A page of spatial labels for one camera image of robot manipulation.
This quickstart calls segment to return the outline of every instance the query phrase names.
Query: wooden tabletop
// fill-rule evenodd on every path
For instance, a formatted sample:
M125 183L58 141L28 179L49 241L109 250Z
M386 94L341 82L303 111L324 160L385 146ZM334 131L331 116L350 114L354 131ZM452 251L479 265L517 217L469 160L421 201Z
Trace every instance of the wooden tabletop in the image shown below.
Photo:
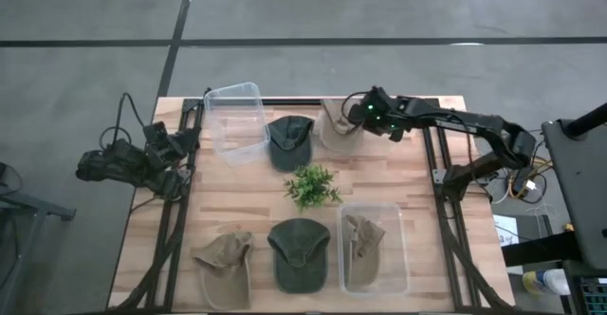
M466 109L461 96L436 98L442 107ZM175 131L182 101L183 98L160 98L154 120L163 120L169 132ZM287 115L314 119L319 112L318 106L266 107L268 122ZM441 167L442 160L438 155L440 151L434 131L432 135L437 162ZM447 135L453 163L466 164L468 147L465 135L451 131ZM317 140L314 142L312 164L320 164L335 174L334 185L340 188L344 202L394 202L402 211L407 263L411 273L408 293L404 296L365 299L352 298L340 291L335 205L299 214L292 201L284 197L283 181L288 175L272 169L268 158L230 167L213 152L208 124L204 121L200 144L173 311L212 311L202 296L196 267L190 258L190 249L204 247L218 235L233 231L248 231L254 236L250 264L251 309L248 311L452 310L434 195L420 131L413 130L410 134L405 134L399 143L393 143L385 136L380 138L365 133L364 145L349 157L331 153L323 149ZM491 208L487 198L476 193L478 190L470 187L462 202L472 259L498 294L514 305ZM138 190L134 205L151 196L147 190ZM109 306L115 306L124 300L152 264L161 210L162 201L159 200L131 215ZM275 224L293 217L314 219L331 231L327 281L324 288L314 294L285 294L275 285L272 251L267 243L267 234ZM467 300L463 269L458 267L464 299ZM166 269L160 275L159 296L156 297L158 300L162 300L164 295L165 281Z

